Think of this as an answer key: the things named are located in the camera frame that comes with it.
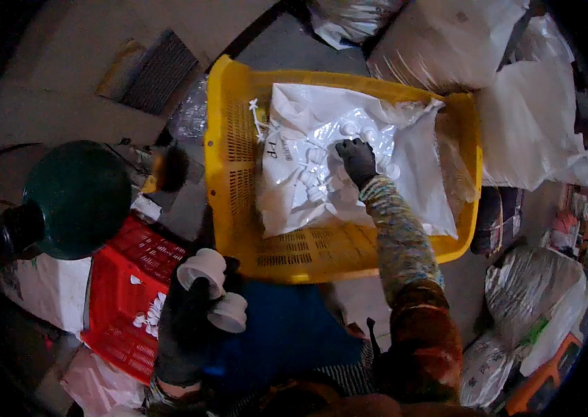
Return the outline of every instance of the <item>person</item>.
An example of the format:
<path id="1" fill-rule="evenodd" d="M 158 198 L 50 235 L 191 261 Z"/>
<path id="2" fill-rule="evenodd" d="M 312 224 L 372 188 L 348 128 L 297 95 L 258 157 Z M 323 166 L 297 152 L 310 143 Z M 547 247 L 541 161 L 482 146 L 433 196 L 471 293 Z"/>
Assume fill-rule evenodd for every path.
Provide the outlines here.
<path id="1" fill-rule="evenodd" d="M 428 236 L 395 184 L 377 174 L 369 144 L 346 139 L 336 149 L 377 227 L 380 277 L 392 309 L 391 347 L 379 354 L 376 343 L 366 339 L 355 365 L 302 369 L 294 378 L 281 378 L 220 413 L 477 415 L 458 405 L 461 339 Z M 160 321 L 160 351 L 147 395 L 149 416 L 201 416 L 217 403 L 205 389 L 201 371 L 208 346 L 221 338 L 205 320 L 210 308 L 207 294 L 204 279 L 196 280 L 189 291 L 173 280 Z"/>

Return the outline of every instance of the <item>white plastic bag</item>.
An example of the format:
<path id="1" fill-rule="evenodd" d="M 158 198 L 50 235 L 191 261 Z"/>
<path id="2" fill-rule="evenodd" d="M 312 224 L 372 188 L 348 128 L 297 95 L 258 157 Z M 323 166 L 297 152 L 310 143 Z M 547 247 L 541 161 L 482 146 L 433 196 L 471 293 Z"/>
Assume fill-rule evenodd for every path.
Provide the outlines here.
<path id="1" fill-rule="evenodd" d="M 442 105 L 433 100 L 428 105 L 392 106 L 348 89 L 274 84 L 272 128 L 264 143 L 256 198 L 264 236 L 284 234 L 312 222 L 373 225 L 334 147 L 342 139 L 359 136 L 345 134 L 350 124 L 357 132 L 372 131 L 367 140 L 378 166 L 398 166 L 398 190 L 428 225 L 427 231 L 455 236 L 435 150 L 434 118 Z M 319 157 L 317 163 L 310 162 L 311 152 L 319 153 L 313 158 Z M 313 193 L 322 196 L 315 199 Z"/>
<path id="2" fill-rule="evenodd" d="M 516 45 L 514 58 L 516 61 L 547 59 L 560 59 L 569 63 L 575 61 L 572 49 L 548 13 L 530 19 L 523 36 Z"/>
<path id="3" fill-rule="evenodd" d="M 553 250 L 514 249 L 501 268 L 486 272 L 486 303 L 497 332 L 511 348 L 518 346 L 582 275 L 579 262 Z"/>
<path id="4" fill-rule="evenodd" d="M 571 65 L 558 60 L 507 65 L 476 97 L 484 186 L 532 191 L 558 175 L 580 175 L 578 182 L 588 183 L 583 165 L 588 151 L 582 136 L 574 134 Z"/>
<path id="5" fill-rule="evenodd" d="M 375 35 L 405 0 L 315 0 L 309 7 L 315 33 L 335 49 L 351 48 Z"/>
<path id="6" fill-rule="evenodd" d="M 487 407 L 505 386 L 515 354 L 498 335 L 489 332 L 463 353 L 460 403 Z"/>
<path id="7" fill-rule="evenodd" d="M 79 348 L 60 384 L 86 417 L 104 416 L 117 405 L 138 408 L 145 398 L 143 384 L 85 346 Z"/>
<path id="8" fill-rule="evenodd" d="M 528 0 L 415 1 L 375 47 L 373 77 L 436 93 L 478 89 L 495 76 Z"/>
<path id="9" fill-rule="evenodd" d="M 53 326 L 83 330 L 91 258 L 60 260 L 46 254 L 17 260 L 0 271 L 0 291 Z"/>
<path id="10" fill-rule="evenodd" d="M 398 133 L 391 161 L 401 174 L 394 182 L 428 235 L 457 239 L 436 149 L 436 116 L 437 112 L 426 113 Z"/>
<path id="11" fill-rule="evenodd" d="M 547 314 L 548 324 L 537 337 L 521 363 L 523 376 L 530 376 L 545 362 L 550 360 L 560 348 L 560 344 L 569 334 L 572 326 L 585 307 L 586 277 L 581 273 L 579 280 L 567 290 L 565 295 Z"/>

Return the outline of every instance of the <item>plastic scraps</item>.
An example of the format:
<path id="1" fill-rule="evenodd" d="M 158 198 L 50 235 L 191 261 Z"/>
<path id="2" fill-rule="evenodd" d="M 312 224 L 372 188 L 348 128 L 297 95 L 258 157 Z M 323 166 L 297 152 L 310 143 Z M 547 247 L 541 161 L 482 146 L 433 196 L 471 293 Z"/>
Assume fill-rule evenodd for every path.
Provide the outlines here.
<path id="1" fill-rule="evenodd" d="M 148 308 L 147 315 L 142 312 L 136 313 L 132 325 L 137 328 L 142 328 L 145 324 L 146 333 L 157 339 L 159 334 L 160 317 L 162 315 L 162 308 L 164 307 L 165 300 L 166 294 L 158 292 L 157 298 L 153 300 Z"/>

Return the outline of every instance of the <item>white plastic piece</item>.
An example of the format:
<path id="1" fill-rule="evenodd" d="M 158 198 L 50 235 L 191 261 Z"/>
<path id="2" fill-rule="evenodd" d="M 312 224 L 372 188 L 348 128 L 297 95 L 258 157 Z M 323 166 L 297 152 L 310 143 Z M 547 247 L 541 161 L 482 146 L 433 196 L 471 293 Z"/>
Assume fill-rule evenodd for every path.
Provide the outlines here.
<path id="1" fill-rule="evenodd" d="M 192 288 L 197 278 L 207 279 L 210 282 L 210 299 L 215 300 L 224 294 L 222 285 L 225 269 L 224 257 L 219 252 L 205 247 L 179 266 L 176 276 L 185 289 Z"/>
<path id="2" fill-rule="evenodd" d="M 358 125 L 353 121 L 346 121 L 340 126 L 340 134 L 344 136 L 355 136 L 358 133 Z"/>
<path id="3" fill-rule="evenodd" d="M 326 186 L 318 186 L 308 188 L 308 199 L 312 202 L 319 202 L 326 200 L 326 196 L 328 195 L 328 191 L 326 190 Z"/>
<path id="4" fill-rule="evenodd" d="M 361 140 L 373 144 L 379 136 L 379 132 L 373 129 L 371 126 L 365 126 L 361 129 Z"/>
<path id="5" fill-rule="evenodd" d="M 159 298 L 155 298 L 152 301 L 152 304 L 158 309 L 161 310 L 162 309 L 162 305 L 164 305 L 164 302 L 162 300 L 160 300 Z"/>
<path id="6" fill-rule="evenodd" d="M 243 332 L 247 327 L 247 306 L 248 301 L 243 296 L 227 292 L 208 314 L 208 321 L 229 333 Z"/>
<path id="7" fill-rule="evenodd" d="M 317 177 L 314 172 L 302 171 L 298 179 L 306 186 L 306 188 L 314 187 L 317 184 Z"/>
<path id="8" fill-rule="evenodd" d="M 143 327 L 143 324 L 145 322 L 146 322 L 146 316 L 141 314 L 140 316 L 136 316 L 134 318 L 134 321 L 132 321 L 132 324 L 134 325 L 134 327 L 141 328 L 141 327 Z"/>
<path id="9" fill-rule="evenodd" d="M 315 163 L 317 165 L 326 162 L 326 151 L 320 147 L 308 149 L 308 162 Z"/>
<path id="10" fill-rule="evenodd" d="M 400 168 L 398 168 L 398 165 L 390 163 L 387 165 L 386 169 L 384 169 L 384 173 L 390 179 L 398 179 L 400 177 Z"/>

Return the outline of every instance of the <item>gloved hand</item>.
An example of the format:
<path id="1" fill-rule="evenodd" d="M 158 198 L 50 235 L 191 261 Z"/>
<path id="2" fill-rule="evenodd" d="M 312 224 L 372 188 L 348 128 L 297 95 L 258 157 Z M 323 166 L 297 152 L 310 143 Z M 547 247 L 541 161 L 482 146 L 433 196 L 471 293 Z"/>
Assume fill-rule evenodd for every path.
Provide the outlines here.
<path id="1" fill-rule="evenodd" d="M 237 292 L 240 279 L 238 260 L 225 257 L 224 288 Z M 167 384 L 187 387 L 200 381 L 202 368 L 210 360 L 213 348 L 227 336 L 208 321 L 208 312 L 219 301 L 209 300 L 210 283 L 198 278 L 185 290 L 174 276 L 171 279 L 158 329 L 158 354 L 154 373 Z"/>
<path id="2" fill-rule="evenodd" d="M 347 175 L 354 181 L 358 190 L 361 191 L 368 181 L 377 175 L 373 147 L 367 142 L 356 138 L 353 140 L 345 139 L 336 144 L 336 150 L 345 163 Z"/>

